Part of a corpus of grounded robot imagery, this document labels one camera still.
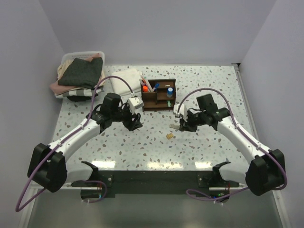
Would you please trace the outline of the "small gold eraser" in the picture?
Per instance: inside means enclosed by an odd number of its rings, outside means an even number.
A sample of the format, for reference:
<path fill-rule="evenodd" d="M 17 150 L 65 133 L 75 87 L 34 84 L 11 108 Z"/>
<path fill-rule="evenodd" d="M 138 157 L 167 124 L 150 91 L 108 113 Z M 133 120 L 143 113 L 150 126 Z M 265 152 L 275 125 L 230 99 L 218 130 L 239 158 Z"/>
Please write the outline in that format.
<path fill-rule="evenodd" d="M 174 136 L 174 135 L 173 135 L 172 133 L 166 135 L 166 137 L 167 137 L 168 139 L 172 138 L 173 136 Z"/>

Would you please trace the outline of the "beige eraser block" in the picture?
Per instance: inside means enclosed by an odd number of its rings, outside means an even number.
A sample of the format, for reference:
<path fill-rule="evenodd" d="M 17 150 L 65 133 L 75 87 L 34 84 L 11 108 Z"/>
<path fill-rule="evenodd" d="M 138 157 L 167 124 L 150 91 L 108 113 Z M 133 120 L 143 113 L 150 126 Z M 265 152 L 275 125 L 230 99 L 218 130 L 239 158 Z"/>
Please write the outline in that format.
<path fill-rule="evenodd" d="M 175 129 L 175 130 L 179 130 L 180 129 L 180 126 L 179 125 L 176 125 L 176 124 L 170 124 L 169 127 L 171 129 Z"/>

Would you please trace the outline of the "brown wooden desk organizer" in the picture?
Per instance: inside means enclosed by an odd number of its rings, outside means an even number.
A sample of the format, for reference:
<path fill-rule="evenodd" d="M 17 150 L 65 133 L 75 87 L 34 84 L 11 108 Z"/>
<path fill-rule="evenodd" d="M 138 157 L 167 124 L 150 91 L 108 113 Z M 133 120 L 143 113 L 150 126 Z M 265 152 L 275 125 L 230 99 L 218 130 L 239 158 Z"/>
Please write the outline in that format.
<path fill-rule="evenodd" d="M 141 86 L 141 97 L 144 103 L 142 110 L 148 111 L 173 111 L 173 107 L 176 103 L 176 79 L 149 79 L 151 87 L 153 88 L 156 83 L 159 83 L 159 87 L 156 92 L 144 92 L 143 86 Z M 173 96 L 167 97 L 167 89 L 172 87 L 174 89 Z M 167 101 L 171 102 L 171 107 L 167 106 Z"/>

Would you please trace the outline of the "orange black highlighter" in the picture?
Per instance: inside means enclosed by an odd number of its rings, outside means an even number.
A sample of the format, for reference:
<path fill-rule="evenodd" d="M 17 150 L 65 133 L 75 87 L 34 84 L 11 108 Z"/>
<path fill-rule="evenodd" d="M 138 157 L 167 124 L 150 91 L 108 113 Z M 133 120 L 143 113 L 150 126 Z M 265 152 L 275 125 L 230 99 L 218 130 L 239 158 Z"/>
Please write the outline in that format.
<path fill-rule="evenodd" d="M 143 86 L 142 89 L 143 89 L 144 92 L 148 92 L 149 91 L 147 86 Z"/>

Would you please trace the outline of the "blue cap white marker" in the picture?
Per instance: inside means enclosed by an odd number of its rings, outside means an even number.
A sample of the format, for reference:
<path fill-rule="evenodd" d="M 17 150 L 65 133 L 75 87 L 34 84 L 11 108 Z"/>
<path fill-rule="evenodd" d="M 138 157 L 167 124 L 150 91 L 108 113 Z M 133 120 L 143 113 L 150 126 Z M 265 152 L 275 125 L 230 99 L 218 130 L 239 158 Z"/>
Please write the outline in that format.
<path fill-rule="evenodd" d="M 152 88 L 152 91 L 153 91 L 153 92 L 156 92 L 156 90 L 157 90 L 157 88 L 159 87 L 159 85 L 160 85 L 159 83 L 156 83 L 155 86 Z"/>

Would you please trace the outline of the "blue grey pencil sharpener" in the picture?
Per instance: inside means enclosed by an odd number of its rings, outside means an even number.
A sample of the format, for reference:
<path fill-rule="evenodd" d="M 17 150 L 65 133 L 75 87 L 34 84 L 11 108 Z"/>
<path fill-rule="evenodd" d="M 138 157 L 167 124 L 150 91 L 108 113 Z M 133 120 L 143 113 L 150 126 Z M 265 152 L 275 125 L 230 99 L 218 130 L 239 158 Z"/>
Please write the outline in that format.
<path fill-rule="evenodd" d="M 173 96 L 173 92 L 174 92 L 174 89 L 172 87 L 169 87 L 167 89 L 167 97 L 171 98 Z"/>

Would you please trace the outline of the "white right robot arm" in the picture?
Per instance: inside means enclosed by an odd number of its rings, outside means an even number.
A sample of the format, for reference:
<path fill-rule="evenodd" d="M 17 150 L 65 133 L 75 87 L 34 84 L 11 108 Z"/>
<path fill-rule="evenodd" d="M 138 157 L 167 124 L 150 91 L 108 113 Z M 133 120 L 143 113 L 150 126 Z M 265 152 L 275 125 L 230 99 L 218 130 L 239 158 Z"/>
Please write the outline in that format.
<path fill-rule="evenodd" d="M 195 132 L 199 126 L 208 125 L 225 136 L 247 161 L 245 166 L 229 161 L 215 165 L 208 184 L 221 187 L 233 181 L 245 184 L 257 196 L 286 186 L 285 157 L 279 149 L 272 150 L 250 135 L 229 107 L 218 108 L 211 94 L 198 97 L 197 102 L 199 109 L 195 113 L 185 104 L 174 106 L 174 115 L 180 119 L 179 130 Z"/>

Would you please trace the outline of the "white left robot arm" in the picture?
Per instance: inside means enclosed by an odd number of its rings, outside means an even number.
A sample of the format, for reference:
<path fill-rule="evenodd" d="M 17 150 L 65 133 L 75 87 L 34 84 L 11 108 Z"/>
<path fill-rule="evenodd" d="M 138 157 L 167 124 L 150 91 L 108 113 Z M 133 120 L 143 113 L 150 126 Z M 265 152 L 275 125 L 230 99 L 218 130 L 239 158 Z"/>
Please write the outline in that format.
<path fill-rule="evenodd" d="M 58 191 L 64 184 L 82 181 L 94 186 L 101 181 L 99 169 L 90 162 L 67 167 L 69 158 L 89 140 L 100 135 L 112 123 L 122 123 L 130 132 L 142 127 L 141 115 L 136 110 L 143 107 L 141 98 L 134 96 L 121 103 L 121 97 L 108 93 L 103 102 L 93 108 L 85 119 L 62 138 L 33 151 L 28 168 L 28 178 L 50 192 Z"/>

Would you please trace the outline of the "striped folded cloth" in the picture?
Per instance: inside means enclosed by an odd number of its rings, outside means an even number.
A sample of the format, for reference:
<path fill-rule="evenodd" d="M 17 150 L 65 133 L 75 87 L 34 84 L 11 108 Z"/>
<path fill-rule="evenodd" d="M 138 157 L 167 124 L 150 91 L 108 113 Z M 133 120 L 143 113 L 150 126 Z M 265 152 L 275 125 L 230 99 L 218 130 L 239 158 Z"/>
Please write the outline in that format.
<path fill-rule="evenodd" d="M 56 98 L 58 99 L 64 99 L 72 96 L 80 96 L 80 97 L 92 97 L 94 94 L 94 90 L 90 89 L 78 89 L 78 90 L 71 90 L 64 92 L 59 95 L 55 95 Z"/>

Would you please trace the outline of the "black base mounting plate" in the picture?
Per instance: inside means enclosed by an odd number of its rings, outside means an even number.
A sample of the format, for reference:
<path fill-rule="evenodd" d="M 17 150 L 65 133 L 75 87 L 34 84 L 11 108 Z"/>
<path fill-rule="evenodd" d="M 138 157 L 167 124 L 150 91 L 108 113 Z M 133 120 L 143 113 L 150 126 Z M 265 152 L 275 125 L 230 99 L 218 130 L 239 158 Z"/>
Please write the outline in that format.
<path fill-rule="evenodd" d="M 107 186 L 107 198 L 118 194 L 182 195 L 188 189 L 198 189 L 210 194 L 210 188 L 239 187 L 239 183 L 218 179 L 212 171 L 98 171 L 90 180 L 102 181 Z"/>

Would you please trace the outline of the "dark green folded cloth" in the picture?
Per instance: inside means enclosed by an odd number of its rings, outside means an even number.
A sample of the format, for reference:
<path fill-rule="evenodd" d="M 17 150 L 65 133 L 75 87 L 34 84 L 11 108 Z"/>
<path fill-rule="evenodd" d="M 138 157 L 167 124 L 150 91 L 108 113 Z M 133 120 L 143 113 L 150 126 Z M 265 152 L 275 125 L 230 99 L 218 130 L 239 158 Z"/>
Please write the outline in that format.
<path fill-rule="evenodd" d="M 103 63 L 101 57 L 91 61 L 75 58 L 58 80 L 58 84 L 93 89 L 102 75 Z"/>

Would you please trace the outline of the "pink folded cloth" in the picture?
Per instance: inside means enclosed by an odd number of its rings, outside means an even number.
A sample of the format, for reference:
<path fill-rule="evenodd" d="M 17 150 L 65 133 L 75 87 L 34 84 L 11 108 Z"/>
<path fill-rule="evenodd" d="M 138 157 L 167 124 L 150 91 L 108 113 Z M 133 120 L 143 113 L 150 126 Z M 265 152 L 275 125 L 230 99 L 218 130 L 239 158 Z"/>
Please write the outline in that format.
<path fill-rule="evenodd" d="M 74 89 L 73 86 L 64 86 L 64 85 L 59 85 L 58 82 L 54 82 L 50 85 L 50 89 L 54 92 L 54 94 L 59 95 L 64 92 L 67 92 L 71 89 Z"/>

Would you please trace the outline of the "cream folded cloth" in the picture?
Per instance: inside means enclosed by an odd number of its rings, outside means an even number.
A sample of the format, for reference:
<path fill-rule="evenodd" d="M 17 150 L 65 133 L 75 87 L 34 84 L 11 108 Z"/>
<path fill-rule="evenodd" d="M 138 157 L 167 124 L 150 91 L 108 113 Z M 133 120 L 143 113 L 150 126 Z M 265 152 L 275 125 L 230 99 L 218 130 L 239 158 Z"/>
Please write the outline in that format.
<path fill-rule="evenodd" d="M 68 59 L 57 68 L 57 80 L 59 80 L 67 68 L 72 64 L 73 60 Z"/>

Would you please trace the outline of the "white plastic laundry basket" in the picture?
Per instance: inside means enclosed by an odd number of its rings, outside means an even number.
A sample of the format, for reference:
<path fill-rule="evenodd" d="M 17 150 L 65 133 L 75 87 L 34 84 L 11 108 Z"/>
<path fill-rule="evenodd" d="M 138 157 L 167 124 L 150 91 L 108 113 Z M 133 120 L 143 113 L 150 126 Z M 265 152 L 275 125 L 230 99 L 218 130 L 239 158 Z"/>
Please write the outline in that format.
<path fill-rule="evenodd" d="M 61 59 L 61 64 L 63 64 L 66 60 L 74 60 L 75 58 L 86 59 L 95 54 L 99 54 L 105 63 L 105 54 L 102 51 L 84 51 L 84 52 L 73 52 L 65 54 Z"/>

